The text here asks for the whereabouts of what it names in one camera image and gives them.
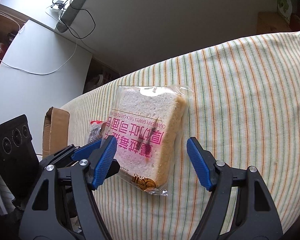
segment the white wall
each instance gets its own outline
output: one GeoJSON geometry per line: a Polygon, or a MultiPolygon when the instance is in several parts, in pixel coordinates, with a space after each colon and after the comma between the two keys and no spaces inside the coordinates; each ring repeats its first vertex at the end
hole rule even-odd
{"type": "MultiPolygon", "coordinates": [[[[123,73],[170,57],[255,35],[257,13],[276,11],[276,0],[87,0],[97,27],[84,42],[97,59],[123,73]]],[[[81,11],[71,25],[92,29],[81,11]]]]}

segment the plastic bread bag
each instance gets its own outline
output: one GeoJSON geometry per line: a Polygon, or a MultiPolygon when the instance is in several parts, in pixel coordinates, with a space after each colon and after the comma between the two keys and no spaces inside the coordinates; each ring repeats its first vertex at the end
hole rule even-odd
{"type": "Polygon", "coordinates": [[[91,121],[87,133],[87,137],[86,137],[86,143],[89,144],[91,142],[101,139],[105,127],[106,127],[106,122],[91,121]]]}
{"type": "Polygon", "coordinates": [[[119,86],[103,139],[117,138],[119,176],[152,195],[168,195],[174,144],[181,143],[189,88],[119,86]]]}

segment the white cable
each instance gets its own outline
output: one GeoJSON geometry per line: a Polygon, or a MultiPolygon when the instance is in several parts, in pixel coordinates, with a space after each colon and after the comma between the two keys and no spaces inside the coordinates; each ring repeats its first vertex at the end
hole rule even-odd
{"type": "Polygon", "coordinates": [[[12,19],[11,17],[9,17],[9,16],[7,16],[7,15],[1,13],[1,12],[0,12],[0,15],[3,16],[3,17],[6,17],[6,18],[8,18],[9,20],[12,20],[12,21],[14,21],[16,24],[18,24],[18,26],[19,26],[19,31],[18,31],[18,33],[20,32],[21,27],[20,27],[20,25],[19,25],[18,22],[16,22],[14,19],[12,19]]]}
{"type": "Polygon", "coordinates": [[[21,69],[21,68],[12,67],[12,66],[10,66],[10,65],[8,65],[8,64],[6,64],[6,63],[4,63],[1,59],[0,59],[0,61],[1,61],[3,64],[5,64],[6,66],[8,66],[8,67],[10,67],[10,68],[13,68],[13,69],[20,70],[20,71],[26,72],[26,73],[28,73],[28,74],[39,75],[39,76],[45,76],[45,75],[52,74],[52,73],[58,71],[60,68],[62,68],[62,67],[63,67],[63,66],[64,66],[64,65],[72,58],[72,56],[74,55],[74,53],[75,53],[75,51],[76,51],[76,49],[77,49],[77,46],[78,46],[78,39],[76,40],[74,52],[72,53],[71,57],[70,57],[65,63],[63,63],[59,68],[57,68],[56,70],[54,70],[54,71],[52,71],[52,72],[49,72],[49,73],[32,73],[32,72],[26,71],[26,70],[21,69]]]}
{"type": "Polygon", "coordinates": [[[48,15],[49,15],[51,18],[55,19],[57,22],[59,21],[58,19],[56,19],[56,18],[55,18],[55,17],[53,17],[52,15],[50,15],[50,14],[48,14],[48,15]]]}
{"type": "MultiPolygon", "coordinates": [[[[2,11],[0,11],[0,13],[1,14],[3,14],[4,16],[7,16],[7,17],[9,17],[9,18],[12,18],[9,14],[7,14],[7,13],[4,13],[4,12],[2,12],[2,11]]],[[[17,23],[19,23],[19,24],[25,24],[26,22],[24,21],[24,20],[22,20],[22,19],[19,19],[19,18],[17,18],[17,17],[15,17],[16,19],[18,19],[18,20],[20,20],[21,22],[17,22],[17,23]]]]}

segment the blue gripper pad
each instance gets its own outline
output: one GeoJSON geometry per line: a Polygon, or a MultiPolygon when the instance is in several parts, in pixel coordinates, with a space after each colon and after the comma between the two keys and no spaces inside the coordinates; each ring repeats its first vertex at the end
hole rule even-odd
{"type": "Polygon", "coordinates": [[[91,183],[93,190],[96,190],[99,186],[103,184],[103,181],[106,178],[112,160],[114,158],[115,152],[117,151],[117,139],[112,137],[109,144],[106,146],[98,164],[94,169],[94,179],[91,183]]]}
{"type": "Polygon", "coordinates": [[[194,170],[198,175],[200,184],[204,186],[208,191],[211,191],[217,182],[217,174],[214,171],[213,166],[213,163],[216,160],[210,152],[202,149],[195,137],[191,137],[188,139],[187,153],[194,167],[194,170]]]}
{"type": "Polygon", "coordinates": [[[88,159],[90,154],[95,149],[99,149],[101,145],[101,140],[94,141],[92,143],[89,143],[85,146],[82,146],[81,148],[74,151],[74,154],[71,156],[71,159],[73,161],[80,161],[82,159],[88,159]]]}

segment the cardboard flap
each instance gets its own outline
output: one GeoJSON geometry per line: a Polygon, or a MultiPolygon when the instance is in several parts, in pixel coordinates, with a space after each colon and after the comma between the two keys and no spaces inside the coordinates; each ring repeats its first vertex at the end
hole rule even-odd
{"type": "Polygon", "coordinates": [[[42,155],[43,158],[68,145],[70,114],[62,109],[51,107],[44,118],[42,155]]]}

